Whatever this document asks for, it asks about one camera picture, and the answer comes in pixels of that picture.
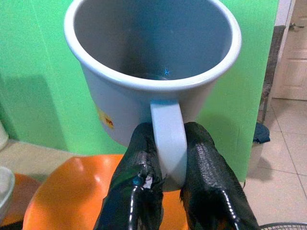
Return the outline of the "light blue plastic mug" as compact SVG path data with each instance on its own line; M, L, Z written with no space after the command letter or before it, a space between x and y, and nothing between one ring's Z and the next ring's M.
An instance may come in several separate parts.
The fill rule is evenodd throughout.
M73 0L64 34L105 132L127 146L151 123L164 190L180 189L184 124L240 53L234 15L219 0Z

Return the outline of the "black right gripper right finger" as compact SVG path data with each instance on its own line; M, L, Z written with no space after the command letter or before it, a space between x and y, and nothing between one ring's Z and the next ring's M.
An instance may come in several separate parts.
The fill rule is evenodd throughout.
M243 188L209 132L196 122L184 127L188 161L180 198L188 230L260 230Z

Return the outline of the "cream wooden door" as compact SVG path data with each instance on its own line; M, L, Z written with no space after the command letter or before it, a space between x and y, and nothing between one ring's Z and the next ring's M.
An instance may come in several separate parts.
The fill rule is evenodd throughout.
M307 0L291 1L272 97L307 101Z

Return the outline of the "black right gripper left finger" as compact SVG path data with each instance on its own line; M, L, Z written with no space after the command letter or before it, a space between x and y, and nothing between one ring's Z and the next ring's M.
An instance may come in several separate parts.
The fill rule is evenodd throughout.
M112 175L93 230L159 230L163 184L153 125L142 123Z

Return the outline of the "white plastic container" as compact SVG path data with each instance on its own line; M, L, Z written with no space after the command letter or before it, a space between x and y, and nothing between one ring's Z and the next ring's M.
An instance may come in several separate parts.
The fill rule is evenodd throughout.
M0 222L4 219L11 204L14 186L14 173L10 169L0 166Z

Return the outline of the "dark blue cloth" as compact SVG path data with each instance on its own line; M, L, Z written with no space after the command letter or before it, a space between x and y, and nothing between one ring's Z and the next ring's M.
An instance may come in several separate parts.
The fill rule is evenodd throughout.
M270 131L265 125L256 123L253 142L259 144L270 142Z

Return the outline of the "black fan grille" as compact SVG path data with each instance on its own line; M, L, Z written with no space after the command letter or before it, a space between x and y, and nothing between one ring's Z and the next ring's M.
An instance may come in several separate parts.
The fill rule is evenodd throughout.
M276 222L260 226L261 230L307 230L304 222Z

